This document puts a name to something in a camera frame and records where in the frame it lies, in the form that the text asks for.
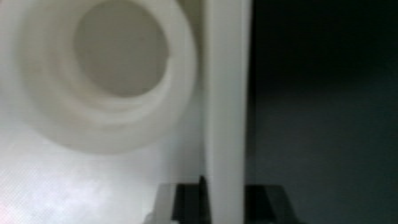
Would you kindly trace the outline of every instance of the white ceramic surface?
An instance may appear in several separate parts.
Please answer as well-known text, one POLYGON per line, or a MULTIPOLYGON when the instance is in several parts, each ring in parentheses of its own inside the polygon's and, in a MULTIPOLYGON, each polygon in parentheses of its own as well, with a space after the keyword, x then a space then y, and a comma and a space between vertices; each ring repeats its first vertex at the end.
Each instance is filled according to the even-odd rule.
POLYGON ((196 44, 179 2, 4 0, 0 27, 3 91, 29 124, 74 149, 115 153, 147 146, 180 120, 196 82, 196 44), (134 26, 127 33, 115 28, 118 18, 134 26), (127 79, 139 85, 122 96, 131 73, 147 78, 127 79), (155 82, 154 73, 164 73, 155 82))

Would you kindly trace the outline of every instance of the dark wall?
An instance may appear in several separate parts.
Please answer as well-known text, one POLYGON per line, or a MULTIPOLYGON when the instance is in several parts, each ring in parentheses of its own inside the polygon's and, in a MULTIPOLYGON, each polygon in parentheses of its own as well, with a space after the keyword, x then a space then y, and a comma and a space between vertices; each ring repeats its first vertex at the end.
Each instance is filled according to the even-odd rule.
POLYGON ((398 223, 398 1, 255 1, 251 183, 310 224, 398 223))

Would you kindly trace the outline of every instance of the dark background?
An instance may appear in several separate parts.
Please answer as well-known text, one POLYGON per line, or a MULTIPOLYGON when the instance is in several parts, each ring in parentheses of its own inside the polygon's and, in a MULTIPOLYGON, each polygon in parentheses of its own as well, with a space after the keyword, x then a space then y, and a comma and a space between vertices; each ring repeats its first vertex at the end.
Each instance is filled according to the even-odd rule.
POLYGON ((398 223, 398 1, 255 1, 248 154, 308 224, 398 223))

